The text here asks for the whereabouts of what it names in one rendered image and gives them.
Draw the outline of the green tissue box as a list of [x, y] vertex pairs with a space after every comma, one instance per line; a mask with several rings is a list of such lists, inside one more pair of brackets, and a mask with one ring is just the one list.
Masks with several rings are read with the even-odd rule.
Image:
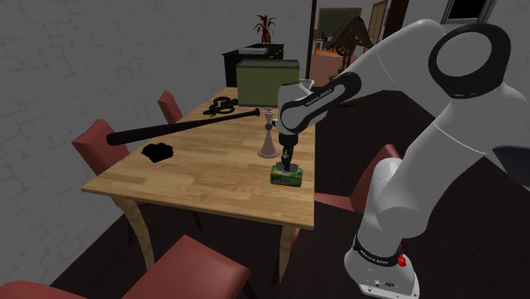
[[290, 187], [301, 187], [303, 178], [303, 169], [295, 163], [290, 164], [290, 170], [287, 172], [281, 162], [272, 166], [270, 172], [270, 183], [275, 185], [284, 185]]

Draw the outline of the green shade table lamp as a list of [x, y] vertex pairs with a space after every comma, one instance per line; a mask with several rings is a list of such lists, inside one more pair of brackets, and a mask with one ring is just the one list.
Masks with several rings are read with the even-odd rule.
[[257, 154], [272, 159], [279, 155], [272, 140], [273, 109], [278, 104], [279, 87], [299, 79], [296, 59], [244, 59], [236, 65], [239, 106], [262, 109], [266, 118], [266, 137]]

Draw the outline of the dark green coiled snake toy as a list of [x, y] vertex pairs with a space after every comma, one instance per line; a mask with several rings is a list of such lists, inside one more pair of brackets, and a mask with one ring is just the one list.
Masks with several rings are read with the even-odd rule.
[[235, 107], [239, 104], [238, 99], [231, 99], [226, 96], [217, 97], [207, 110], [202, 112], [203, 115], [215, 116], [217, 114], [230, 114], [234, 112]]

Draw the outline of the wooden dining table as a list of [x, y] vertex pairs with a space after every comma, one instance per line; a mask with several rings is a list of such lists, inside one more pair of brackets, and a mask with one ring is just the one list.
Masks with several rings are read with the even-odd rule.
[[82, 186], [108, 195], [122, 209], [138, 237], [147, 267], [155, 263], [149, 230], [138, 209], [148, 202], [281, 226], [279, 273], [287, 268], [296, 229], [314, 226], [315, 129], [299, 136], [293, 161], [302, 167], [299, 188], [274, 185], [274, 158], [258, 155], [266, 137], [264, 116], [217, 122], [158, 138], [173, 156], [153, 163], [139, 149]]

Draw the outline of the black sideboard with plant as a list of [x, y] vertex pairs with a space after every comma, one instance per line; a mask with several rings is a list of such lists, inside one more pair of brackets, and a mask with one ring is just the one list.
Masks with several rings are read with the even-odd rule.
[[223, 54], [227, 87], [237, 87], [236, 65], [244, 59], [283, 59], [284, 57], [284, 45], [271, 42], [273, 35], [271, 26], [275, 25], [275, 18], [269, 18], [265, 14], [258, 14], [257, 17], [260, 22], [254, 29], [261, 36], [261, 41]]

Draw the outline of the dark brown animal sculpture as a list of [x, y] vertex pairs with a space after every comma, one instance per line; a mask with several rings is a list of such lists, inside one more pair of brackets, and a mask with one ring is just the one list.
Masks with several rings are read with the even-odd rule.
[[359, 15], [348, 20], [339, 32], [325, 44], [327, 50], [334, 49], [342, 57], [341, 67], [337, 74], [341, 74], [352, 63], [352, 55], [357, 46], [367, 49], [374, 46], [369, 38], [365, 23]]

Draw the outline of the black baseball bat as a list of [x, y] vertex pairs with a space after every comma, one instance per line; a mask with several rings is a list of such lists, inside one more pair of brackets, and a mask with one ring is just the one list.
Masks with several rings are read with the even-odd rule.
[[202, 119], [202, 120], [183, 121], [183, 122], [176, 122], [174, 124], [165, 124], [165, 125], [158, 125], [158, 126], [153, 126], [153, 127], [137, 128], [137, 129], [126, 130], [122, 132], [109, 133], [106, 136], [106, 141], [108, 145], [111, 145], [111, 146], [129, 144], [129, 143], [137, 142], [140, 140], [165, 136], [171, 133], [182, 132], [182, 131], [189, 130], [195, 127], [202, 127], [202, 126], [220, 122], [220, 121], [228, 121], [228, 120], [239, 119], [239, 118], [247, 117], [247, 116], [259, 116], [259, 115], [260, 115], [260, 110], [258, 108], [255, 108], [254, 110], [251, 110], [251, 111], [237, 113], [237, 114], [233, 114], [230, 116], [220, 116], [220, 117], [213, 117], [213, 118]]

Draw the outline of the black baseball glove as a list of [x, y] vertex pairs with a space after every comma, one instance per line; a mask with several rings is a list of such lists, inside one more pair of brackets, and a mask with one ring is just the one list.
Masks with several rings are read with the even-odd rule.
[[164, 143], [148, 144], [143, 147], [142, 155], [148, 157], [153, 163], [164, 161], [173, 156], [172, 146]]

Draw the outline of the grey framed window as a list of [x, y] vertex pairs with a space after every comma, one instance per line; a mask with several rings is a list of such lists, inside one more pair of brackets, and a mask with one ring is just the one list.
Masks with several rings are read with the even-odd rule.
[[497, 0], [448, 0], [441, 24], [486, 23]]

